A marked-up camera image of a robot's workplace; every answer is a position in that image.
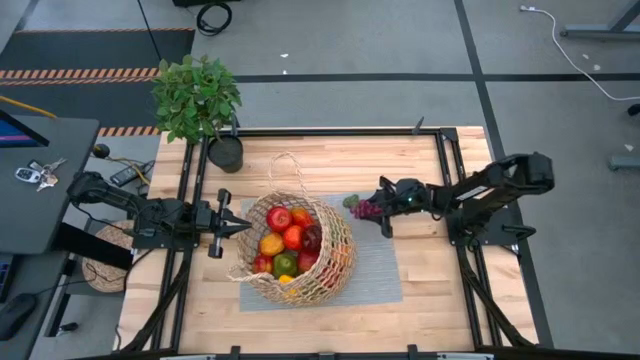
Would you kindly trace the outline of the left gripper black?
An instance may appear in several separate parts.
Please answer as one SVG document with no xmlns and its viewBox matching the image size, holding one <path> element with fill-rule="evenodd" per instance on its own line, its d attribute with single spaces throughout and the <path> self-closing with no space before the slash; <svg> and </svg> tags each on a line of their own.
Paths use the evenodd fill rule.
<svg viewBox="0 0 640 360">
<path fill-rule="evenodd" d="M 200 201 L 195 208 L 194 230 L 196 233 L 212 233 L 213 244 L 209 247 L 208 256 L 220 259 L 223 257 L 222 239 L 248 230 L 252 227 L 249 221 L 236 217 L 228 208 L 231 193 L 220 189 L 217 197 L 219 207 L 215 211 L 207 201 Z"/>
</svg>

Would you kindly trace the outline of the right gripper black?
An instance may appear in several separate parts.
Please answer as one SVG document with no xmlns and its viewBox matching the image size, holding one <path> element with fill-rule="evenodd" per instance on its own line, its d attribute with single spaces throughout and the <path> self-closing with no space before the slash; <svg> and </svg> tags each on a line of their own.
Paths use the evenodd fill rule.
<svg viewBox="0 0 640 360">
<path fill-rule="evenodd" d="M 403 178 L 394 183 L 381 176 L 379 185 L 379 196 L 372 196 L 370 203 L 383 210 L 383 213 L 376 214 L 374 219 L 381 221 L 381 232 L 386 238 L 393 237 L 393 216 L 428 212 L 431 208 L 431 193 L 426 185 L 417 179 Z"/>
</svg>

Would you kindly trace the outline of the purple grape bunch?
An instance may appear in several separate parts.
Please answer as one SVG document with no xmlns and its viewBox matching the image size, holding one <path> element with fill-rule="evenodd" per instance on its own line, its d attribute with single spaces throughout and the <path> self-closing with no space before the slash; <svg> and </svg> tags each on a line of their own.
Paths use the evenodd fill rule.
<svg viewBox="0 0 640 360">
<path fill-rule="evenodd" d="M 371 204 L 367 200 L 356 201 L 349 207 L 349 210 L 356 219 L 370 219 L 384 214 L 379 206 Z"/>
</svg>

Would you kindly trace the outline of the bright red tomato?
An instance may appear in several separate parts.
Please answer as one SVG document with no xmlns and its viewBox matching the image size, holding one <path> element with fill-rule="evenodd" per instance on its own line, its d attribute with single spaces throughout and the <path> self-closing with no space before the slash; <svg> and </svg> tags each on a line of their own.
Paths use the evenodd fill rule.
<svg viewBox="0 0 640 360">
<path fill-rule="evenodd" d="M 293 218 L 286 207 L 275 206 L 267 212 L 266 222 L 272 232 L 282 233 L 293 224 Z"/>
</svg>

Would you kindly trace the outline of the green bell pepper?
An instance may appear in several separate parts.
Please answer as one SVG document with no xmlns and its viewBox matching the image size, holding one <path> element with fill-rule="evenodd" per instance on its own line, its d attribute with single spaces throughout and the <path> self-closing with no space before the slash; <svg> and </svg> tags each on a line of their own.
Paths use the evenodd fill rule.
<svg viewBox="0 0 640 360">
<path fill-rule="evenodd" d="M 294 277 L 297 272 L 297 257 L 289 253 L 281 253 L 273 258 L 273 276 L 279 279 L 282 275 Z"/>
</svg>

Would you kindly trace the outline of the dark red apple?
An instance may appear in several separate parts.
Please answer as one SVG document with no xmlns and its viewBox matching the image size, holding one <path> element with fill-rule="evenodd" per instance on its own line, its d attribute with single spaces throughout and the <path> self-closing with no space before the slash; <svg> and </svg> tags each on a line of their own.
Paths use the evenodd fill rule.
<svg viewBox="0 0 640 360">
<path fill-rule="evenodd" d="M 319 252 L 322 246 L 322 229 L 319 225 L 310 225 L 303 233 L 303 249 Z"/>
</svg>

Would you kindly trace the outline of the plain red apple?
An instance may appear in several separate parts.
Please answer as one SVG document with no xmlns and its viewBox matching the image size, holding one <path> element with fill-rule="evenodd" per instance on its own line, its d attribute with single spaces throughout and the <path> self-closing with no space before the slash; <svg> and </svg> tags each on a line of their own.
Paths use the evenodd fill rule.
<svg viewBox="0 0 640 360">
<path fill-rule="evenodd" d="M 302 250 L 297 256 L 297 269 L 299 274 L 309 271 L 319 258 L 318 252 Z"/>
</svg>

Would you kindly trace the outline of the woven wicker basket with handles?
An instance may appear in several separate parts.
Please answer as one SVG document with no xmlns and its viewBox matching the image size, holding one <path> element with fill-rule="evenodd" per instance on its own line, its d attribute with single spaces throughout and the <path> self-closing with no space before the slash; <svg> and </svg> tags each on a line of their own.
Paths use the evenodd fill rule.
<svg viewBox="0 0 640 360">
<path fill-rule="evenodd" d="M 300 191 L 290 192 L 276 187 L 273 170 L 277 160 L 290 159 L 294 164 Z M 319 198 L 308 194 L 304 184 L 301 165 L 290 152 L 274 156 L 268 168 L 268 181 L 271 192 L 259 197 L 245 211 L 245 219 L 252 227 L 241 232 L 238 237 L 238 262 L 227 271 L 229 280 L 248 283 L 266 299 L 294 307 L 315 306 L 336 297 L 348 284 L 356 268 L 356 244 L 350 225 L 338 211 Z M 259 241 L 267 235 L 267 210 L 271 206 L 293 205 L 307 209 L 322 229 L 322 246 L 319 259 L 313 267 L 282 285 L 279 279 L 267 273 L 254 274 L 252 263 L 258 254 Z M 335 268 L 341 272 L 338 285 L 327 289 L 319 280 L 323 268 Z"/>
</svg>

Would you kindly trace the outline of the grey woven placemat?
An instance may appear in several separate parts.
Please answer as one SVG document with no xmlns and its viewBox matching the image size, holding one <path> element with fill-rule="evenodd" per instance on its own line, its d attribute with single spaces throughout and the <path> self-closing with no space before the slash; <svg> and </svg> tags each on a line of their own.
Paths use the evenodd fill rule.
<svg viewBox="0 0 640 360">
<path fill-rule="evenodd" d="M 358 220 L 342 205 L 347 195 L 321 196 L 319 199 L 334 207 L 350 225 L 356 244 L 356 268 L 345 288 L 331 300 L 315 306 L 294 307 L 277 304 L 262 296 L 248 283 L 240 283 L 242 312 L 290 310 L 321 306 L 371 305 L 399 302 L 403 299 L 398 262 L 393 242 L 381 235 L 372 222 Z M 255 200 L 241 202 L 242 215 Z"/>
</svg>

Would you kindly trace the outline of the black desk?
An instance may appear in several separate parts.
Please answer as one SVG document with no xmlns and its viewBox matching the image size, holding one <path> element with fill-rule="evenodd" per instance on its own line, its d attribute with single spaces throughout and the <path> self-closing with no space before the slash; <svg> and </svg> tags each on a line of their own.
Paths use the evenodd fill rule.
<svg viewBox="0 0 640 360">
<path fill-rule="evenodd" d="M 33 255 L 51 248 L 69 204 L 67 188 L 81 172 L 96 141 L 95 119 L 18 115 L 16 119 L 49 140 L 46 147 L 0 148 L 0 253 Z M 39 190 L 18 180 L 15 172 L 29 161 L 43 165 L 61 158 L 58 182 Z"/>
</svg>

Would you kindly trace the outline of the key bunch with fob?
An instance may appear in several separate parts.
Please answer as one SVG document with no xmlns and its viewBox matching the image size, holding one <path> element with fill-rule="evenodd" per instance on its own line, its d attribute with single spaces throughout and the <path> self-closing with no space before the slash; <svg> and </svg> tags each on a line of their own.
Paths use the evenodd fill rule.
<svg viewBox="0 0 640 360">
<path fill-rule="evenodd" d="M 58 183 L 58 177 L 54 172 L 65 162 L 65 158 L 60 158 L 53 163 L 41 165 L 37 161 L 32 160 L 27 167 L 18 168 L 14 173 L 14 177 L 21 182 L 36 185 L 36 191 L 40 192 L 44 189 L 54 187 Z"/>
</svg>

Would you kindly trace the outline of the computer monitor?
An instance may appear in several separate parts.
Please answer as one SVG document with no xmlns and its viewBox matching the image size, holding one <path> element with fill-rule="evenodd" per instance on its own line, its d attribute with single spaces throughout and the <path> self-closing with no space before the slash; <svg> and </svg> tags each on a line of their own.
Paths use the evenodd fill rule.
<svg viewBox="0 0 640 360">
<path fill-rule="evenodd" d="M 49 140 L 0 110 L 0 148 L 47 147 Z"/>
</svg>

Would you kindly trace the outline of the grey furniture foot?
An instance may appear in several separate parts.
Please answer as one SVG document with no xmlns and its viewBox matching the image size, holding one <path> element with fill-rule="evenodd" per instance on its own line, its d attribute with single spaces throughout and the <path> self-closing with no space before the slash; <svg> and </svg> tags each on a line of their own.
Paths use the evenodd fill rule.
<svg viewBox="0 0 640 360">
<path fill-rule="evenodd" d="M 608 167 L 611 171 L 617 171 L 621 169 L 640 170 L 640 156 L 611 156 L 608 159 Z"/>
</svg>

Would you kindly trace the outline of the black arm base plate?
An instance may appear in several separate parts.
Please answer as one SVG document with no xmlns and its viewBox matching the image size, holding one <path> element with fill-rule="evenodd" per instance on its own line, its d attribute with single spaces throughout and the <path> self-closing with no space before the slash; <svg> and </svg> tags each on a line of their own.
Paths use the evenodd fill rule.
<svg viewBox="0 0 640 360">
<path fill-rule="evenodd" d="M 184 251 L 199 246 L 196 235 L 183 232 L 167 232 L 164 230 L 142 229 L 132 232 L 132 247 L 136 249 L 173 249 Z"/>
<path fill-rule="evenodd" d="M 517 245 L 534 235 L 534 227 L 517 223 L 508 208 L 494 213 L 487 223 L 475 228 L 464 225 L 461 210 L 445 216 L 449 241 L 453 246 Z"/>
</svg>

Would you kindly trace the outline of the black aluminium table frame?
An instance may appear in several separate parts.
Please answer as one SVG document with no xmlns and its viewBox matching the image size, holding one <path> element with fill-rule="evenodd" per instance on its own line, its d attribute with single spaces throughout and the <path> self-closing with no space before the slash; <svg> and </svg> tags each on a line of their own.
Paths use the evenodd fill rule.
<svg viewBox="0 0 640 360">
<path fill-rule="evenodd" d="M 442 179 L 432 129 L 419 135 L 402 127 L 382 129 L 249 129 L 242 132 L 244 167 L 227 174 L 208 166 L 202 195 L 220 188 L 233 196 L 232 209 L 266 194 L 272 186 L 306 187 L 315 196 L 372 192 L 380 176 Z M 224 242 L 220 259 L 198 248 L 192 260 L 178 351 L 180 354 L 404 352 L 469 350 L 473 346 L 461 276 L 446 226 L 427 214 L 399 216 L 394 238 L 376 253 L 374 266 L 394 266 L 400 286 L 388 302 L 246 312 L 241 287 L 227 278 L 236 260 L 235 240 Z"/>
</svg>

